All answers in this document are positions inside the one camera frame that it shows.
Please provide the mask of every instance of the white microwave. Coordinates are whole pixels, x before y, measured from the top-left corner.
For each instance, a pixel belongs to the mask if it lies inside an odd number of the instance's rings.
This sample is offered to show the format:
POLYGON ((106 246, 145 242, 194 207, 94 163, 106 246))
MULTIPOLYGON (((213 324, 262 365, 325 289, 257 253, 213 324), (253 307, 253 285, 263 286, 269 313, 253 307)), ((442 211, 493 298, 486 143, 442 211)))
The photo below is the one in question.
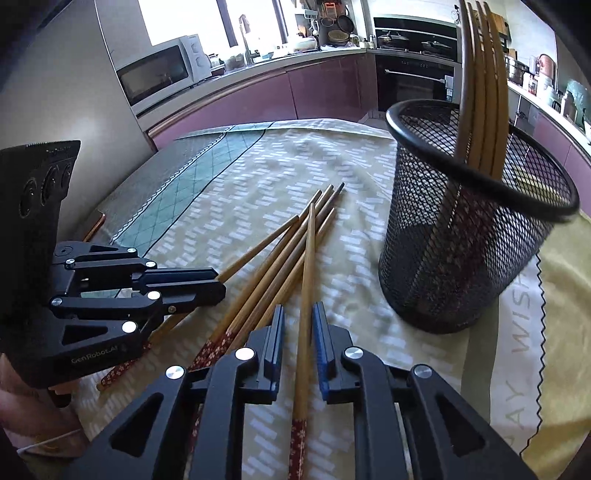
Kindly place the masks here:
POLYGON ((212 75, 199 35, 160 43, 122 64, 117 77, 135 115, 212 75))

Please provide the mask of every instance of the kitchen counter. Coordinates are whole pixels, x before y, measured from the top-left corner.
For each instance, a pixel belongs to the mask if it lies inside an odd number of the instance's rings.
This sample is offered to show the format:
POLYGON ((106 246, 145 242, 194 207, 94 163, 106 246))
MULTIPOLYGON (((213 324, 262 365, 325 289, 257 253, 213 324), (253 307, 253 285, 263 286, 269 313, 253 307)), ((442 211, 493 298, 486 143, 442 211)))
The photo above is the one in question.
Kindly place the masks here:
POLYGON ((214 93, 228 89, 231 86, 245 82, 253 77, 257 77, 269 72, 293 67, 301 63, 310 63, 319 60, 329 59, 331 57, 340 57, 365 53, 365 48, 346 47, 334 48, 323 51, 311 51, 306 53, 290 54, 278 59, 271 59, 249 65, 238 70, 233 70, 219 77, 213 77, 198 83, 189 89, 183 90, 173 97, 165 100, 161 104, 151 108, 138 116, 140 128, 146 132, 163 120, 169 118, 184 108, 210 96, 214 93))
POLYGON ((508 82, 508 84, 511 90, 540 109, 554 125, 562 130, 562 132, 570 138, 571 142, 575 144, 581 155, 586 157, 587 161, 591 164, 591 145, 589 145, 589 140, 587 140, 587 137, 585 137, 585 134, 581 132, 579 127, 524 88, 512 82, 508 82))

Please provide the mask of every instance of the mesh pen holder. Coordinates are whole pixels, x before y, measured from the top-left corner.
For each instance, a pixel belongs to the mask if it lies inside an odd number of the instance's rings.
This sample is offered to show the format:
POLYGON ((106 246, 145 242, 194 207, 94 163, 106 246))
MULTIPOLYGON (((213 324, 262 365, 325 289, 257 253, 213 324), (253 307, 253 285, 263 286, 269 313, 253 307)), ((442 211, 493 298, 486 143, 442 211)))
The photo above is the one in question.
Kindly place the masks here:
POLYGON ((458 116, 459 105, 439 100, 387 112, 398 149, 379 280, 394 310, 431 333, 474 324, 579 210, 564 168, 512 125, 501 181, 455 160, 458 116))

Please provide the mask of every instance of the purple kitchen cabinet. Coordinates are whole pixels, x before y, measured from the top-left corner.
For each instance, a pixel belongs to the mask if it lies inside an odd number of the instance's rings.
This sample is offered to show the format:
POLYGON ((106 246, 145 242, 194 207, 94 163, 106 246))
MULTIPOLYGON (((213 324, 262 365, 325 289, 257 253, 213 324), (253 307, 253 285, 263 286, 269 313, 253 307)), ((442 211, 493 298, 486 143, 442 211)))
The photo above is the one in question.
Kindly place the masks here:
POLYGON ((356 57, 323 60, 287 72, 298 119, 337 118, 356 122, 361 105, 356 57))
POLYGON ((538 115, 533 137, 564 165, 569 154, 570 140, 542 113, 538 115))
POLYGON ((564 168, 577 186, 581 210, 591 215, 591 164, 571 145, 564 168))
POLYGON ((153 140, 159 150, 181 135, 226 125, 296 119, 286 73, 230 93, 179 120, 153 140))

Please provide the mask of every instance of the oven door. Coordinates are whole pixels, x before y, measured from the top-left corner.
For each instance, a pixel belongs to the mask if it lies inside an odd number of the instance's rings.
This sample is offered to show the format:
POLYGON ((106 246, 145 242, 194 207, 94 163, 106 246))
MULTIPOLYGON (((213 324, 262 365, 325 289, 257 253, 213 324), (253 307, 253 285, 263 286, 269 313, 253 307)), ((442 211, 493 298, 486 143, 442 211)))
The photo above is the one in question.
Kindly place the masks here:
POLYGON ((408 57, 376 55, 378 109, 404 100, 452 101, 453 67, 408 57))

